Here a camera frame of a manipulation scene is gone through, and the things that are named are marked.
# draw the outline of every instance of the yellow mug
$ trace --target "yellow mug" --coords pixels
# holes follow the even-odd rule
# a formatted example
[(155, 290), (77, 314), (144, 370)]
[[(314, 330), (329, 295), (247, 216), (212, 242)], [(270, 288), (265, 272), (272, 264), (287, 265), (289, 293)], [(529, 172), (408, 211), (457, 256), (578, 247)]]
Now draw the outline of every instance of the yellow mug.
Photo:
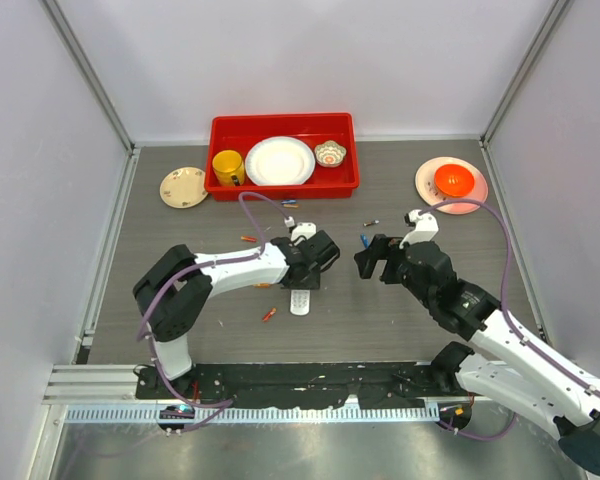
[(244, 162), (242, 156), (234, 150), (218, 152), (213, 161), (213, 172), (223, 187), (244, 185)]

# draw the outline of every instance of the small screwdriver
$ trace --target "small screwdriver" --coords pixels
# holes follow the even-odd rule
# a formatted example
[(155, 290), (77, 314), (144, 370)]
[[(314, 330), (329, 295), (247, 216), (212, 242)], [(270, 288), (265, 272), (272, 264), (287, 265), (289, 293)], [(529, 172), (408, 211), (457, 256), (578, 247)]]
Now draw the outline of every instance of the small screwdriver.
[(271, 317), (273, 317), (273, 315), (276, 313), (276, 307), (273, 307), (271, 310), (269, 310), (269, 313), (267, 313), (264, 317), (262, 317), (262, 321), (264, 323), (267, 323)]

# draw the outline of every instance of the white plate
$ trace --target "white plate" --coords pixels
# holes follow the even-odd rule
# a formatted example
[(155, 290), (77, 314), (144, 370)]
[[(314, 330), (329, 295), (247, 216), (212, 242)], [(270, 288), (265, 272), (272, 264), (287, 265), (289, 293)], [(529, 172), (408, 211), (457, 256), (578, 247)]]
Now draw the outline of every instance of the white plate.
[(291, 137), (271, 137), (256, 143), (245, 159), (247, 175), (256, 185), (302, 185), (316, 167), (306, 143)]
[[(432, 158), (431, 160), (424, 162), (420, 166), (420, 168), (416, 172), (416, 190), (418, 190), (418, 193), (420, 194), (422, 199), (429, 205), (435, 205), (436, 203), (440, 203), (443, 200), (447, 200), (448, 198), (453, 198), (439, 191), (434, 181), (436, 170), (448, 163), (462, 165), (473, 174), (473, 178), (475, 178), (476, 180), (476, 184), (473, 187), (473, 190), (465, 198), (471, 198), (473, 200), (479, 200), (481, 202), (484, 202), (487, 199), (487, 196), (489, 195), (489, 186), (487, 185), (487, 181), (484, 178), (484, 175), (482, 175), (480, 170), (471, 165), (469, 162), (465, 162), (464, 160), (460, 160), (459, 158), (454, 157)], [(478, 207), (477, 205), (472, 205), (470, 203), (454, 203), (451, 205), (445, 205), (444, 207), (440, 207), (438, 208), (438, 211), (450, 213), (452, 215), (464, 215), (465, 213), (471, 213), (477, 210), (478, 208), (480, 207)]]

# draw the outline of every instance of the small patterned bowl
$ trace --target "small patterned bowl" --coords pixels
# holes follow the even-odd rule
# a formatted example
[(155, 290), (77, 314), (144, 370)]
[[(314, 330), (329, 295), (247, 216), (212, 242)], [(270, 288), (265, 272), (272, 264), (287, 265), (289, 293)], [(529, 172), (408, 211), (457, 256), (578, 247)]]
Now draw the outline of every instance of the small patterned bowl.
[(344, 160), (347, 149), (338, 145), (333, 140), (329, 140), (322, 145), (318, 145), (314, 149), (314, 152), (318, 165), (322, 165), (323, 167), (337, 167)]

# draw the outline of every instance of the black mounting plate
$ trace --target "black mounting plate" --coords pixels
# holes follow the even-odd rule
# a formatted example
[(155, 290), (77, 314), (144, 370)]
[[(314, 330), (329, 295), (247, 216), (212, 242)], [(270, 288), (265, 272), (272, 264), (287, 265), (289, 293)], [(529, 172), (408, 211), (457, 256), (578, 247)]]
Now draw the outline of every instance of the black mounting plate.
[[(136, 369), (139, 400), (170, 399), (154, 367)], [(357, 395), (360, 408), (421, 407), (423, 397), (463, 396), (438, 385), (430, 365), (415, 362), (197, 364), (174, 382), (201, 403), (233, 399), (235, 408), (337, 408)]]

